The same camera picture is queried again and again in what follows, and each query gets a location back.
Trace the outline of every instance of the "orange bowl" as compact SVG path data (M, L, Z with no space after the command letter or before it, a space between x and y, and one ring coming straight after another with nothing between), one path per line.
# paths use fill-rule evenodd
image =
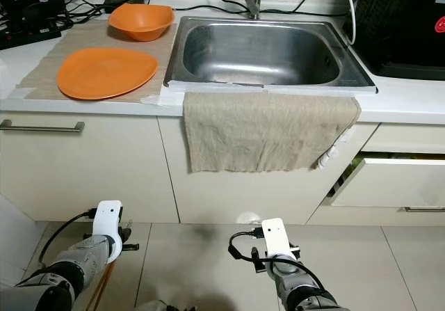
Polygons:
M175 14L169 6L124 3L108 18L108 23L137 41L153 41L173 23Z

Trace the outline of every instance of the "cabinet handle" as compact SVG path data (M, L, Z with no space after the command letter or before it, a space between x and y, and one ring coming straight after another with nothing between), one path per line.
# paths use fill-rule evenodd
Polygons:
M445 208L411 208L405 207L406 212L445 212Z
M80 134L85 127L84 122L77 122L73 128L64 127L22 127L13 125L11 120L3 120L0 123L0 130L20 130L20 131L50 131L50 132L74 132Z

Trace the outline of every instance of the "cloth mat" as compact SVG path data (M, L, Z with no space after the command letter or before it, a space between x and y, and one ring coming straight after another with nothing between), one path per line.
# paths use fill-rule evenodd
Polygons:
M66 36L40 61L16 88L34 88L26 99L67 100L57 86L57 73L65 59L75 51L85 48L123 48L146 52L158 61L156 74L140 88L124 95L108 99L119 102L140 102L141 98L158 95L161 91L165 71L170 58L170 49L175 36L176 25L173 24L157 40L137 42L128 38L123 32L108 25L106 20L91 20L71 28Z
M186 93L191 170L315 168L360 112L349 97Z

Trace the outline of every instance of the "sink basin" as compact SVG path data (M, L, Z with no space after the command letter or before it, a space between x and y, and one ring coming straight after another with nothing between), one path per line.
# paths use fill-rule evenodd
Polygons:
M164 84L373 86L327 22L183 17Z

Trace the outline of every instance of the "white cable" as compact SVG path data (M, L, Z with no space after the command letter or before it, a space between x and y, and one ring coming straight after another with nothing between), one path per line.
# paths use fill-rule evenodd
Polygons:
M349 0L349 6L350 6L350 13L351 16L353 17L353 38L351 40L349 40L349 37L346 36L346 39L348 40L348 43L350 45L353 45L355 42L355 34L356 34L356 26L355 26L355 10L354 10L354 2L353 0Z

